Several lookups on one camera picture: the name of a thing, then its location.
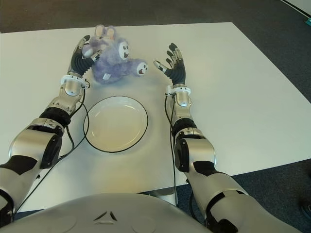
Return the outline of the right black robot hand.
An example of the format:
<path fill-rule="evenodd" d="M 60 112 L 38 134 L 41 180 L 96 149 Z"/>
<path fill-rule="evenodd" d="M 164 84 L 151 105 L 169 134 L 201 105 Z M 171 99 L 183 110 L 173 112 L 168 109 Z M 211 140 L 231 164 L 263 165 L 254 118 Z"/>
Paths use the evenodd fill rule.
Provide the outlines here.
<path fill-rule="evenodd" d="M 186 70 L 180 49 L 176 44 L 171 43 L 167 55 L 169 58 L 166 59 L 166 62 L 170 65 L 170 68 L 157 60 L 153 61 L 154 66 L 164 73 L 172 81 L 173 85 L 185 85 Z"/>

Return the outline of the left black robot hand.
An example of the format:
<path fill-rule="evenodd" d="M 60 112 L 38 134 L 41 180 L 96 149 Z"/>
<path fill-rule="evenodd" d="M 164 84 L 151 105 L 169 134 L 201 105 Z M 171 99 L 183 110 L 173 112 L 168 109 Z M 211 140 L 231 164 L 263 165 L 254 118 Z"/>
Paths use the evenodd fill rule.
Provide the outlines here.
<path fill-rule="evenodd" d="M 102 51 L 98 50 L 96 53 L 92 54 L 89 58 L 85 58 L 82 53 L 82 48 L 90 39 L 90 35 L 85 35 L 78 44 L 76 45 L 72 57 L 69 63 L 69 68 L 67 71 L 68 75 L 77 76 L 79 78 L 93 66 L 93 64 L 100 58 Z"/>

